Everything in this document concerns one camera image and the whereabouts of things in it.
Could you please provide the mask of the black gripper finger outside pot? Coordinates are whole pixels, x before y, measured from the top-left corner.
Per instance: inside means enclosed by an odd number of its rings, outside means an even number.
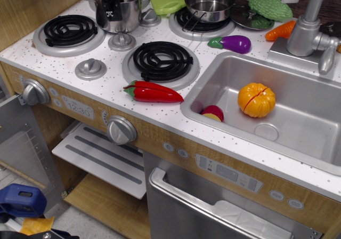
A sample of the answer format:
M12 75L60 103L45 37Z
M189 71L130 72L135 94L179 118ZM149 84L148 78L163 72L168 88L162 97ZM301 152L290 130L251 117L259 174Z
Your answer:
M122 21L120 0L102 0L102 7L109 21Z

